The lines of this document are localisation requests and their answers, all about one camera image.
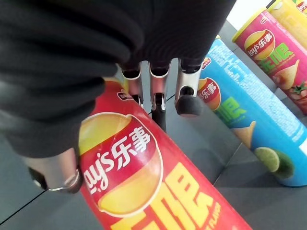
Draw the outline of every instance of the black cloth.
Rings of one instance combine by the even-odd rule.
[[[78,149],[116,63],[200,62],[235,0],[0,1],[0,132],[28,157]]]

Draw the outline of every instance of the potato chip image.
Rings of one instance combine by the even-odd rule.
[[[256,121],[252,121],[248,127],[232,128],[234,134],[250,149]]]
[[[272,77],[273,81],[279,88],[283,90],[288,90],[293,86],[295,77],[296,77],[298,64],[299,64],[299,60],[297,60],[294,65],[278,71]]]

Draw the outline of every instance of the gray floor tile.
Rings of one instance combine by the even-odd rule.
[[[307,187],[281,186],[242,145],[215,183],[254,230],[305,230]]]
[[[219,36],[221,37],[222,41],[231,51],[238,48],[238,46],[232,42],[232,37],[235,35],[235,33],[236,29],[228,21],[224,23],[219,32]]]
[[[168,135],[200,171],[214,182],[240,141],[208,107],[204,108],[200,117],[184,118],[176,113],[174,98],[166,105]]]
[[[0,225],[0,230],[102,230],[81,193],[45,192]]]
[[[254,72],[254,74],[272,91],[275,92],[277,86],[275,83],[250,59],[240,48],[234,51],[234,54],[244,62],[244,64]]]
[[[12,153],[0,135],[0,223],[41,192],[19,156]]]

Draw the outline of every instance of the lay's chip can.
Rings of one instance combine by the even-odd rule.
[[[202,66],[198,96],[286,186],[307,185],[307,129],[221,41]]]
[[[266,9],[254,14],[233,42],[307,115],[307,50]]]
[[[80,130],[82,194],[106,230],[250,230],[115,80]]]

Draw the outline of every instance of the red chip can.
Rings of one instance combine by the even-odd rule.
[[[82,194],[106,230],[250,230],[116,80],[80,130]]]

